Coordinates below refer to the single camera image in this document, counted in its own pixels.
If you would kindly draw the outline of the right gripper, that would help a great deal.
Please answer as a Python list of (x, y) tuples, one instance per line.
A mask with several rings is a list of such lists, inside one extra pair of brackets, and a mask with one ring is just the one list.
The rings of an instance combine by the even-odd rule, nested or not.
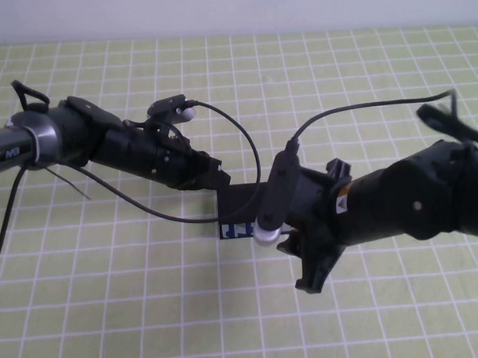
[(295, 287), (307, 294), (320, 294), (344, 248), (330, 231), (336, 196), (348, 184), (351, 165), (333, 159), (324, 172), (300, 167), (295, 196), (286, 223), (292, 228), (277, 250), (301, 259), (302, 274)]

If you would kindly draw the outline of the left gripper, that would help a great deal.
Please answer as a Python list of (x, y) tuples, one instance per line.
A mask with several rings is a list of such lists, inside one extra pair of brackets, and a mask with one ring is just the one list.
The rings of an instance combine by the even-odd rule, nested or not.
[(97, 126), (97, 163), (164, 184), (179, 191), (228, 187), (230, 175), (222, 161), (198, 152), (184, 138), (162, 131), (121, 126)]

